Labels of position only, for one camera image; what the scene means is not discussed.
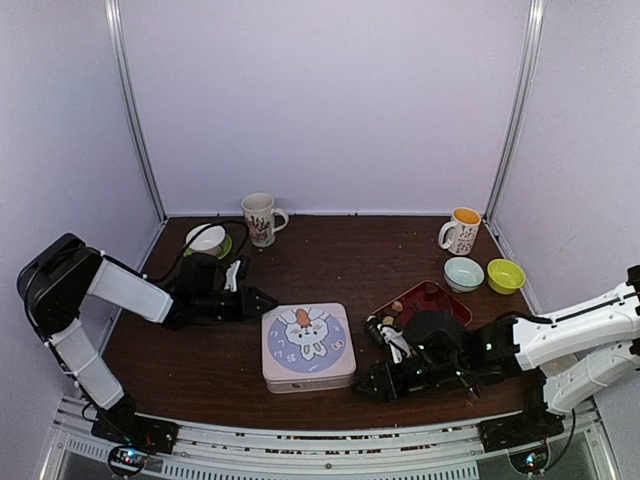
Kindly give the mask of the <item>metal tongs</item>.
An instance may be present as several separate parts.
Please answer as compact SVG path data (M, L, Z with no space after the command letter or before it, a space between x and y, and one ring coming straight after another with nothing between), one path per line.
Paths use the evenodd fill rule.
M466 392L466 395L467 395L467 399L471 403L477 402L480 398L477 385L473 382L467 381L466 379L462 379L461 383L463 384L464 391Z

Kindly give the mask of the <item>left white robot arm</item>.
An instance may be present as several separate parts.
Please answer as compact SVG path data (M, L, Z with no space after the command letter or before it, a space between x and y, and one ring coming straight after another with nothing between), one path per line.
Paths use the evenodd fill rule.
M173 331L253 319L278 302L245 284L249 265L243 255L224 264L192 253L181 260L175 278L151 280L66 233L20 271L16 288L32 328L88 396L99 420L121 443L133 444L143 436L143 421L86 335L82 304L95 298Z

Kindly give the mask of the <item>bunny print tin lid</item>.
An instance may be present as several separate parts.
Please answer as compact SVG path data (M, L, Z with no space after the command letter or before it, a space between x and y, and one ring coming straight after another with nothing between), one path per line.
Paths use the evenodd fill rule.
M262 316L263 378L355 374L346 308L340 303L282 305Z

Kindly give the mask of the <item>white divided tin box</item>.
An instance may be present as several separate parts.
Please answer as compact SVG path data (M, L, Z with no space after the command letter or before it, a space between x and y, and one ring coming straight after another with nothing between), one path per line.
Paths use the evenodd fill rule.
M267 389L274 394L304 393L347 388L354 382L355 374L315 376L302 375L291 378L264 378Z

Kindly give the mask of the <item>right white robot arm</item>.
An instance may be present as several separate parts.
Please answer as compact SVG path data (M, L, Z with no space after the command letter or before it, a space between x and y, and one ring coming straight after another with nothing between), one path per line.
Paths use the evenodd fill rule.
M475 330L447 311L403 309L404 324L369 316L365 330L387 345L390 359L371 365L353 385L360 395L390 402L438 387L476 394L537 370L534 403L513 419L519 440L535 440L551 415L568 414L584 399L639 367L639 269L591 300L542 316L507 313Z

